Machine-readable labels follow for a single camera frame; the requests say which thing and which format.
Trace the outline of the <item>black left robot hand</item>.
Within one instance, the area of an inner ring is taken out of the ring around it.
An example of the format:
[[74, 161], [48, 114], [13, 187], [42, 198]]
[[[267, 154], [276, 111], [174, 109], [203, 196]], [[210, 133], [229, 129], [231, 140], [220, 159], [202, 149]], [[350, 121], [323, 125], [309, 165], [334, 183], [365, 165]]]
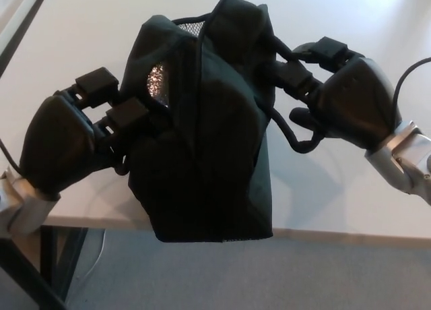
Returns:
[[119, 82], [109, 70], [89, 72], [36, 111], [24, 138], [22, 174], [47, 195], [106, 168], [126, 175], [127, 151], [147, 114], [139, 99], [119, 99]]

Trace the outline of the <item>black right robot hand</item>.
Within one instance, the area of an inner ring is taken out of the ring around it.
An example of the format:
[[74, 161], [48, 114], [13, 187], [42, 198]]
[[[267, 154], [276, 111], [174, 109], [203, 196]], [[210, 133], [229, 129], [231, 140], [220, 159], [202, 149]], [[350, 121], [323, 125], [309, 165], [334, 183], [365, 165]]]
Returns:
[[364, 150], [376, 150], [401, 122], [394, 91], [379, 66], [342, 42], [323, 37], [289, 49], [276, 36], [261, 36], [259, 44], [284, 58], [259, 67], [259, 76], [306, 106], [289, 118], [312, 131], [300, 141], [282, 115], [260, 104], [293, 151], [307, 154], [325, 138], [340, 138]]

